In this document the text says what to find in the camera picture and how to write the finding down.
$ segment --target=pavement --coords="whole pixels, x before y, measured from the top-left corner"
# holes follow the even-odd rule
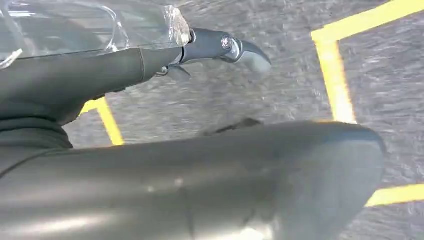
[[[423,5],[423,0],[403,1],[405,8]],[[121,143],[119,133],[125,144],[192,138],[245,117],[265,124],[332,119],[337,109],[330,100],[338,97],[330,95],[324,58],[318,56],[311,32],[387,2],[155,0],[180,8],[193,27],[227,31],[256,43],[272,60],[272,73],[256,77],[231,65],[188,66],[191,80],[154,78],[110,93],[106,100],[113,119],[107,108],[102,115],[91,110],[65,130],[76,148],[87,148],[110,146],[113,138]],[[387,12],[386,17],[401,11]],[[350,24],[346,29],[368,23]],[[401,199],[365,208],[339,239],[424,240],[423,38],[421,11],[338,41],[349,93],[346,102],[359,124],[382,135],[390,153],[381,188],[391,190],[381,196]],[[330,64],[329,71],[338,67]],[[107,127],[111,121],[118,129]],[[115,131],[112,137],[107,129]]]

